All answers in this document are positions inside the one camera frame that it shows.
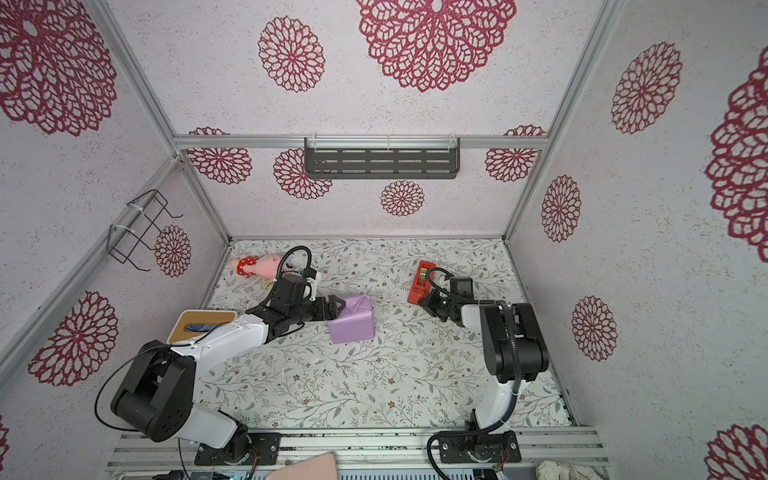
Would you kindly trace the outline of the pink wrapping paper sheet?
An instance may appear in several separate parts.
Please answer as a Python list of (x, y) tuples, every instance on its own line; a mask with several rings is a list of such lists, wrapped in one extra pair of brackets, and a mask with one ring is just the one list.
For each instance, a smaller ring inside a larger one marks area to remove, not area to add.
[(376, 326), (373, 303), (369, 296), (358, 295), (344, 299), (339, 316), (327, 323), (333, 344), (368, 341), (375, 338)]

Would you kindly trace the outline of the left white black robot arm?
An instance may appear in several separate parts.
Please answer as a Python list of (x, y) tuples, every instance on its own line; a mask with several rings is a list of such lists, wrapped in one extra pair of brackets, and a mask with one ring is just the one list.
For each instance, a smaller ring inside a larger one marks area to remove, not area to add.
[(318, 294), (312, 258), (305, 245), (289, 249), (267, 296), (256, 306), (186, 342), (148, 342), (124, 362), (118, 369), (124, 377), (110, 403), (111, 413), (124, 423), (121, 431), (154, 442), (196, 442), (231, 462), (244, 457), (252, 444), (248, 427), (195, 401), (198, 374), (297, 333), (310, 322), (338, 318), (346, 303)]

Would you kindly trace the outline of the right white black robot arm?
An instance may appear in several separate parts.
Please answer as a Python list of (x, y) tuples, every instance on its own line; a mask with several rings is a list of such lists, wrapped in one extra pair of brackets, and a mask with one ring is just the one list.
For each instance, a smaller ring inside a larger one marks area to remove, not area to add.
[(467, 423), (470, 432), (494, 434), (512, 417), (520, 394), (549, 368), (550, 356), (528, 303), (480, 300), (470, 277), (429, 264), (415, 282), (426, 291), (417, 304), (430, 316), (479, 335), (491, 379)]

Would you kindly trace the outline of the white wooden tissue box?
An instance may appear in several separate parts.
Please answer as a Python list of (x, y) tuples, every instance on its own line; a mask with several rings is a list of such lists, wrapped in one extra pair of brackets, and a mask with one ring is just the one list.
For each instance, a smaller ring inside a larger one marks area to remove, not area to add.
[(184, 343), (208, 333), (219, 324), (233, 321), (237, 316), (237, 312), (232, 310), (185, 310), (178, 317), (167, 342)]

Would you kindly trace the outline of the red tape dispenser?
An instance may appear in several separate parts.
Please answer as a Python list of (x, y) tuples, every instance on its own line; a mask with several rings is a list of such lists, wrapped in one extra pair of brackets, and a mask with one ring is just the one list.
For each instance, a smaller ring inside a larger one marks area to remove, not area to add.
[(428, 261), (421, 261), (419, 263), (407, 297), (408, 303), (416, 305), (427, 297), (431, 289), (431, 284), (428, 281), (428, 273), (435, 267), (436, 265), (434, 263)]

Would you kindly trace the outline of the pink plush toy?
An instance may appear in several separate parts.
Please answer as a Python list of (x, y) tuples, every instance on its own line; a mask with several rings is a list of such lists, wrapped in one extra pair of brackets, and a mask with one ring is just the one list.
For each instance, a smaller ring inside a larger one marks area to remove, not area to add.
[(230, 261), (230, 266), (239, 276), (274, 281), (278, 275), (278, 267), (282, 257), (269, 254), (261, 257), (244, 255)]

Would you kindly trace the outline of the pink cloth at bottom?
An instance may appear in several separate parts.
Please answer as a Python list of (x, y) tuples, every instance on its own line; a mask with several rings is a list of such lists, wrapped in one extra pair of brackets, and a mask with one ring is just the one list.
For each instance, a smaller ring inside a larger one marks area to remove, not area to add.
[(266, 480), (338, 480), (339, 472), (335, 455), (322, 455), (275, 470)]

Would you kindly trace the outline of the white cloth bottom right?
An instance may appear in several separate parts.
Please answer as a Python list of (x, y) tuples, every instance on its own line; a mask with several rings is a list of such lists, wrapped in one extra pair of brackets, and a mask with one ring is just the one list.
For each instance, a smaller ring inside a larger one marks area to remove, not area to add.
[(535, 469), (537, 480), (605, 480), (595, 468), (568, 462), (546, 460)]

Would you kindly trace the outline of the grey wall shelf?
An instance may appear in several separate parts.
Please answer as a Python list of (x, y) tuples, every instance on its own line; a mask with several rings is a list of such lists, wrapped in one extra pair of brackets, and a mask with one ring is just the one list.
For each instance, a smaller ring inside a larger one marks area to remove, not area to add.
[(450, 180), (461, 167), (456, 137), (304, 139), (304, 167), (313, 180)]

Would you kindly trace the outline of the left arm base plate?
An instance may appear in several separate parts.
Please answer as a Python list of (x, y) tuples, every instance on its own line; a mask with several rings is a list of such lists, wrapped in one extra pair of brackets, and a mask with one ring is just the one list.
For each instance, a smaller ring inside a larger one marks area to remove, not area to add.
[(274, 465), (280, 449), (280, 433), (238, 432), (222, 448), (198, 447), (195, 466)]

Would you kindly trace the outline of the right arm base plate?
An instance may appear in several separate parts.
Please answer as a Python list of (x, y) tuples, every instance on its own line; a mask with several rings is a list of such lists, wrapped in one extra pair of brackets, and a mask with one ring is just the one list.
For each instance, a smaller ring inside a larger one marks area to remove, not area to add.
[(521, 448), (515, 433), (442, 436), (438, 438), (440, 461), (446, 464), (519, 463), (522, 460)]

